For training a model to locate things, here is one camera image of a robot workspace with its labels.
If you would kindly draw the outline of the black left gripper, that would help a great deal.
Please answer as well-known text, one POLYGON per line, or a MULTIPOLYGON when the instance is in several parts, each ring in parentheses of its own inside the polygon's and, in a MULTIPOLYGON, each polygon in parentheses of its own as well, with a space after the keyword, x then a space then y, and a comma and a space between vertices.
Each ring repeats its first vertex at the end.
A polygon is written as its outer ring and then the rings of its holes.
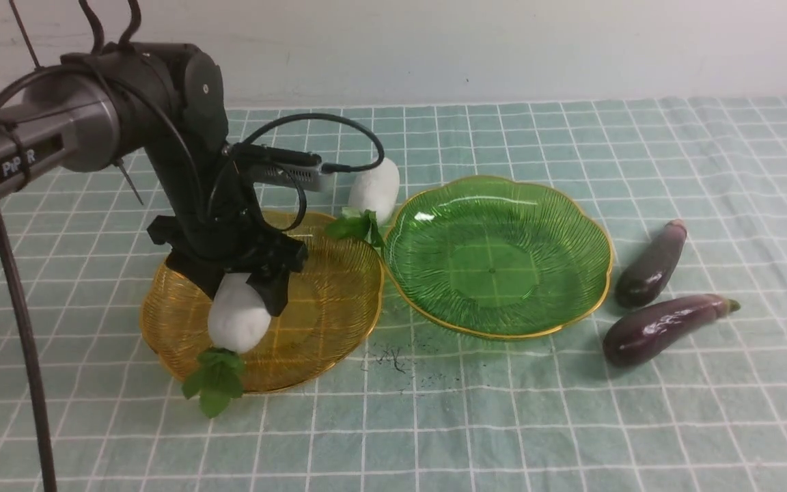
POLYGON ((254 184, 244 182, 235 164, 212 164, 199 171, 202 204, 193 196, 188 168, 156 164, 153 170, 169 200, 171 215, 153 218, 151 242, 171 250, 165 265, 213 300, 226 273, 250 274, 247 284, 259 294, 272 317, 288 305, 292 272, 303 270, 308 247, 290 236, 306 212, 306 191, 297 186, 298 212, 275 226, 260 210, 254 184))

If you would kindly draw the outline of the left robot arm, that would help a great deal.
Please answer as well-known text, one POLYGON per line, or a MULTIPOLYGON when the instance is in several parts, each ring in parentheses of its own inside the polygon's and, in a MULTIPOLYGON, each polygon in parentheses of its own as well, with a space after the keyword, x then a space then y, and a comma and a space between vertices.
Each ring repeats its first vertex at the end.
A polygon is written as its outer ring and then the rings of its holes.
MULTIPOLYGON (((99 172, 143 150, 173 212, 147 228, 153 243, 171 248, 169 268, 211 299, 225 276, 242 273, 278 316, 308 249, 265 220, 253 185, 300 188, 294 168, 320 159, 253 137, 230 144, 227 135, 221 69, 196 46, 65 54, 0 92, 0 199, 57 168, 99 172)), ((13 278, 1 209, 0 256, 13 278)))

